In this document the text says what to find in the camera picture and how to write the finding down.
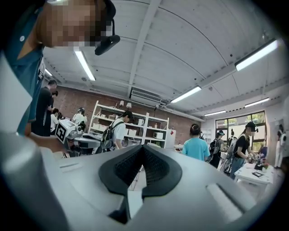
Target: brick wall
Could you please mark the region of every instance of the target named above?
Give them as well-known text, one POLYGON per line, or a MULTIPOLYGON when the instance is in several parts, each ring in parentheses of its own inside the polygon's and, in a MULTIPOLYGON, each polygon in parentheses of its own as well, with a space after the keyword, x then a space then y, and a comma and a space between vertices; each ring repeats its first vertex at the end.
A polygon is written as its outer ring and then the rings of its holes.
MULTIPOLYGON (((94 94, 85 91, 79 91, 71 88, 57 87, 57 90, 58 90, 58 97, 54 99, 53 106, 58 108, 59 111, 63 114, 63 116, 69 118, 72 118, 80 107, 84 107, 85 114, 88 119, 87 126, 89 126, 90 119, 97 100, 99 100, 100 104, 106 106, 115 106, 116 103, 119 103, 120 101, 120 99, 117 98, 94 94)), ((138 104, 132 104, 131 111, 143 115, 145 115, 148 112, 150 116, 154 116, 153 108, 141 106, 138 104)), ((161 119, 169 118, 168 127, 170 129, 174 127, 174 129, 177 131, 175 141, 176 144, 178 143, 184 144, 184 142, 190 138, 189 130, 190 126, 193 123, 200 124, 200 122, 161 110, 156 110, 155 117, 161 119)))

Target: light blue shirt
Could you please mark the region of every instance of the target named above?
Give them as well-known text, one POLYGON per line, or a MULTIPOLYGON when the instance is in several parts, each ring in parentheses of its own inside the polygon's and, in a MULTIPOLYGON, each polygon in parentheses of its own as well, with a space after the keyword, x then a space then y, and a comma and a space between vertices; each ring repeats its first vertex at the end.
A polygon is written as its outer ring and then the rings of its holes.
POLYGON ((208 144, 200 138, 187 140, 182 149, 182 153, 201 161, 205 161, 205 157, 210 155, 208 144))

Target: white t-shirt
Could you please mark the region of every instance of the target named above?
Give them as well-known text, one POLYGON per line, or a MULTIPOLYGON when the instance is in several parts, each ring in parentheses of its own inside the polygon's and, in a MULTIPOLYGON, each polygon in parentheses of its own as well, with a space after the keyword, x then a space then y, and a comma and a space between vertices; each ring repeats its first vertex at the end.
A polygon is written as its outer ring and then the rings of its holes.
MULTIPOLYGON (((112 127, 117 125, 119 122, 123 122, 121 119, 116 119, 112 122, 112 127)), ((123 140, 126 134, 126 125, 119 124, 114 130, 112 130, 113 138, 112 141, 115 143, 116 139, 123 140)))
POLYGON ((77 125, 79 125, 82 121, 84 121, 84 123, 86 124, 87 122, 87 117, 86 116, 83 116, 82 114, 76 114, 74 117, 73 117, 73 120, 75 121, 75 123, 77 125))
POLYGON ((51 114, 51 125, 50 125, 50 132, 53 132, 58 124, 58 120, 54 114, 51 114))

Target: white ceiling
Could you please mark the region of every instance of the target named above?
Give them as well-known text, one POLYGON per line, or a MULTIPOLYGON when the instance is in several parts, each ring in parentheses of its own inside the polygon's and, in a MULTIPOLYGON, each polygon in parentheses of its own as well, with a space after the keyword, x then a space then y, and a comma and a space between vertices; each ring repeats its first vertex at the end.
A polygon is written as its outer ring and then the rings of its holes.
POLYGON ((250 2, 113 3, 121 41, 101 56, 94 54, 94 47, 80 48, 96 81, 89 80, 73 49, 45 48, 46 67, 62 86, 93 88, 123 99, 137 88, 159 95, 167 108, 195 116, 243 108, 265 97, 281 96, 288 89, 284 87, 289 83, 287 54, 282 46, 247 68, 235 70, 237 60, 277 36, 250 2), (202 90, 169 103, 196 85, 202 90))

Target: teal shirt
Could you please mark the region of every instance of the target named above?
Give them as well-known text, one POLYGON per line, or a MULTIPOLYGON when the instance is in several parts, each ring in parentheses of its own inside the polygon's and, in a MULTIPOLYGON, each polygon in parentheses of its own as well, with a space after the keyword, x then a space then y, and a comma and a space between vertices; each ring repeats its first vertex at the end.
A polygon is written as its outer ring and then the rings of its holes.
POLYGON ((21 135, 24 135, 26 124, 35 121, 37 100, 42 84, 42 79, 38 80, 38 68, 42 59, 43 47, 38 47, 21 59, 17 59, 17 57, 41 10, 42 8, 35 11, 21 30, 13 32, 9 44, 4 50, 15 76, 32 97, 32 102, 25 111, 17 130, 21 135))
POLYGON ((208 144, 200 138, 187 140, 182 149, 182 153, 201 161, 204 161, 205 157, 210 155, 208 144))

